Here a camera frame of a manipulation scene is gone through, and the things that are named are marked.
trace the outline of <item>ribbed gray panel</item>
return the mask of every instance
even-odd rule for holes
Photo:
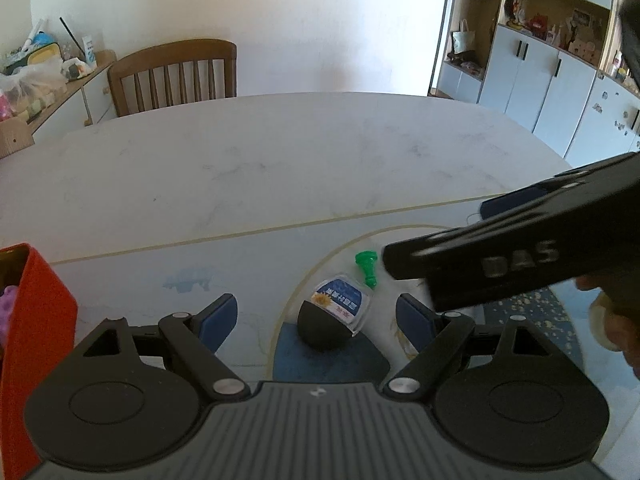
[[[371,384],[266,383],[256,397],[211,411],[182,449],[112,474],[52,463],[33,480],[604,480],[590,463],[545,473],[503,470],[453,447],[418,404]]]

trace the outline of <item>human hand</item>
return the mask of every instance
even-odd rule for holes
[[[590,307],[591,331],[605,348],[623,352],[626,362],[640,379],[640,282],[638,270],[616,270],[581,276],[575,280],[580,290],[601,287]],[[613,343],[617,348],[607,344]]]

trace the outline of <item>chair backrest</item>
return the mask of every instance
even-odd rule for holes
[[[152,46],[140,50],[130,56],[124,57],[111,65],[108,72],[109,86],[113,103],[118,117],[135,113],[127,104],[127,98],[123,79],[133,76],[138,112],[160,108],[158,88],[156,87],[156,71],[162,68],[164,78],[164,97],[167,106],[185,104],[187,101],[187,87],[185,78],[185,63],[193,65],[193,98],[194,101],[202,101],[202,85],[200,79],[200,63],[206,62],[207,90],[205,99],[216,99],[216,78],[214,74],[214,61],[221,60],[224,72],[224,97],[236,97],[236,58],[235,44],[224,40],[186,40],[176,41],[158,46]],[[174,103],[174,93],[170,78],[170,66],[178,66],[178,88],[180,103]],[[143,88],[140,83],[140,73],[148,73],[149,93],[151,107],[145,107]]]

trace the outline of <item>white wall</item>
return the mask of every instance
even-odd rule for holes
[[[444,0],[31,0],[119,57],[215,37],[238,45],[240,95],[298,91],[426,94]]]
[[[22,46],[31,30],[29,0],[0,0],[0,54]]]

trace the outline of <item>green plastic toy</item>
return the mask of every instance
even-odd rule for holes
[[[369,288],[376,288],[378,284],[375,270],[377,260],[376,251],[364,251],[356,254],[356,265],[364,272],[364,282]]]

